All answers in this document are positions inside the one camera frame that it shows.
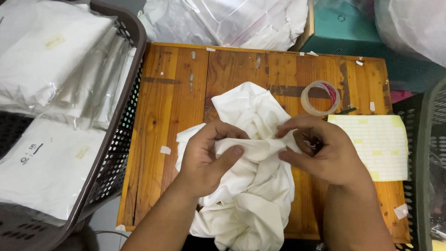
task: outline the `person's left hand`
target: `person's left hand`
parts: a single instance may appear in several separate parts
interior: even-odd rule
[[[246,132],[219,119],[208,123],[189,139],[180,173],[175,179],[183,192],[193,198],[210,195],[217,190],[223,175],[243,155],[244,148],[237,145],[217,159],[214,143],[223,138],[249,139]]]

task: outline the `tape roll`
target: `tape roll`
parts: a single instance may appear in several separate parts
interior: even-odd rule
[[[318,111],[316,108],[314,108],[310,104],[310,100],[308,99],[308,92],[313,87],[322,88],[328,93],[328,95],[330,95],[331,107],[328,111],[326,111],[326,112]],[[301,103],[302,103],[304,110],[306,112],[308,112],[309,114],[318,116],[318,117],[326,116],[328,114],[332,114],[333,112],[335,112],[336,109],[339,107],[339,101],[340,101],[340,95],[339,95],[339,92],[336,89],[336,87],[334,87],[334,85],[328,83],[327,81],[322,81],[322,80],[317,80],[317,81],[312,82],[311,84],[309,84],[309,86],[307,86],[302,91],[302,94],[301,94]]]

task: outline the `plastic basket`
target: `plastic basket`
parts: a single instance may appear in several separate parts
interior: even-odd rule
[[[143,25],[130,11],[95,0],[91,1],[91,9],[117,16],[120,32],[137,48],[109,130],[65,225],[55,227],[33,220],[17,207],[11,210],[8,205],[0,205],[0,251],[52,250],[73,232],[78,222],[121,193],[147,37]],[[0,113],[0,158],[31,121],[13,113]]]
[[[446,136],[446,78],[425,93],[393,104],[406,125],[409,143],[409,180],[403,182],[409,209],[411,245],[398,250],[432,251],[430,237],[429,151],[431,137]]]

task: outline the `wooden table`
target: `wooden table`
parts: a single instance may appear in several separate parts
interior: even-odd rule
[[[211,98],[243,82],[270,90],[291,116],[306,113],[300,94],[315,80],[326,80],[339,90],[342,101],[337,112],[356,107],[351,114],[392,114],[383,59],[212,48],[216,51],[182,44],[147,46],[117,219],[117,226],[124,225],[127,231],[138,225],[177,175],[177,133],[218,117]],[[329,109],[328,95],[310,94],[313,106]],[[371,101],[374,112],[370,111]],[[170,147],[172,153],[161,154],[161,146]],[[323,211],[327,184],[297,168],[292,170],[296,190],[285,237],[319,239],[316,216]],[[409,243],[408,219],[398,220],[393,211],[405,203],[402,181],[375,182],[375,186],[393,241]]]

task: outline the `green cardboard box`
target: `green cardboard box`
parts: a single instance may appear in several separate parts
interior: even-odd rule
[[[304,33],[292,51],[384,58],[390,88],[423,92],[446,75],[446,68],[400,55],[379,37],[374,20],[343,2],[336,8],[309,7]]]

